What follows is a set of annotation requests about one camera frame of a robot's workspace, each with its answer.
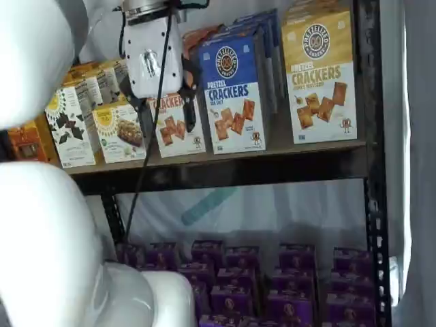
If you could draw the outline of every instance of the yellow cracker box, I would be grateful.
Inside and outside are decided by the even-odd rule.
[[[93,116],[107,164],[145,159],[145,141],[138,114],[128,102],[98,107]]]
[[[285,21],[282,34],[294,142],[356,139],[349,11]]]

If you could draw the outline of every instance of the cracker image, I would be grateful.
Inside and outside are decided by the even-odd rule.
[[[328,123],[330,121],[330,117],[332,116],[333,107],[333,100],[323,97],[320,111],[318,112],[318,118]]]
[[[186,124],[184,121],[177,121],[177,133],[176,136],[182,141],[185,140]]]
[[[306,97],[306,103],[312,114],[317,114],[320,111],[320,100],[318,99],[318,94],[312,93]]]
[[[165,146],[172,144],[171,131],[168,127],[161,128],[161,135]]]
[[[345,104],[345,96],[347,94],[347,84],[342,82],[335,82],[333,91],[333,103],[338,106]]]
[[[238,133],[239,135],[242,135],[244,129],[244,122],[245,122],[244,117],[238,112],[235,113],[233,119],[232,131]]]
[[[222,141],[229,138],[225,121],[215,121],[215,129],[217,130],[218,140]]]
[[[176,123],[174,122],[174,118],[172,116],[169,116],[165,120],[165,125],[170,130],[171,135],[177,133]]]
[[[244,100],[244,110],[243,117],[244,119],[248,119],[249,121],[253,120],[254,117],[254,106],[255,102],[251,100]]]
[[[312,110],[308,106],[297,109],[297,114],[302,129],[313,126]]]
[[[124,142],[140,147],[142,145],[142,132],[138,125],[132,121],[120,119],[118,122],[118,137]]]
[[[221,117],[223,117],[223,121],[225,123],[226,128],[229,128],[233,125],[233,115],[230,108],[222,110]]]

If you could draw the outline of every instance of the orange box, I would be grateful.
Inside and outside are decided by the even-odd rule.
[[[22,127],[11,128],[7,133],[18,160],[59,162],[45,114]]]

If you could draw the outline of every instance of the pretzel crackers box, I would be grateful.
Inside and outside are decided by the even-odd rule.
[[[138,113],[127,101],[100,106],[93,115],[107,164],[145,158]]]
[[[282,38],[294,142],[356,139],[349,10],[288,16]]]
[[[264,38],[261,28],[214,37],[199,49],[214,154],[266,149]]]

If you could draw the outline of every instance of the blue cracker box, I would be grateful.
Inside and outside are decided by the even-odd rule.
[[[190,282],[201,281],[206,284],[208,291],[215,284],[215,272],[213,265],[199,262],[181,264],[178,272],[185,276]]]
[[[269,19],[272,32],[272,65],[274,69],[274,76],[279,83],[279,92],[282,99],[287,96],[287,81],[285,72],[285,55],[283,47],[281,46],[281,25],[279,21],[279,14],[277,9],[260,12],[254,15],[244,16],[237,18],[234,22],[245,22],[253,18]]]
[[[224,267],[224,244],[222,240],[195,240],[192,243],[191,255],[194,261],[212,262],[217,270]]]
[[[267,316],[273,319],[314,326],[314,302],[310,294],[292,290],[270,290],[266,300]]]
[[[177,271],[180,264],[177,244],[175,242],[151,243],[146,253],[146,262],[160,268]]]
[[[352,272],[333,270],[330,276],[330,290],[333,293],[350,293],[374,298],[374,284],[369,277]]]
[[[226,31],[243,31],[244,29],[261,27],[264,33],[264,48],[265,48],[265,57],[264,57],[264,66],[266,77],[268,79],[268,83],[266,83],[266,87],[268,89],[268,103],[270,106],[271,113],[278,112],[278,103],[280,101],[279,95],[279,85],[277,85],[276,76],[274,76],[273,69],[273,39],[272,39],[272,27],[269,19],[264,17],[256,17],[250,20],[246,20],[245,22],[238,22],[233,25],[230,25],[225,28]]]
[[[199,327],[239,327],[239,315],[203,315]]]
[[[261,28],[214,35],[199,49],[214,154],[266,150],[264,53]]]
[[[259,247],[227,247],[225,262],[229,267],[253,268],[259,272]]]
[[[326,318],[329,322],[375,322],[374,301],[354,294],[328,293]]]
[[[335,247],[333,251],[333,267],[357,275],[372,277],[373,259],[371,253],[345,247]]]
[[[248,287],[216,285],[211,292],[214,312],[253,315],[253,297]]]

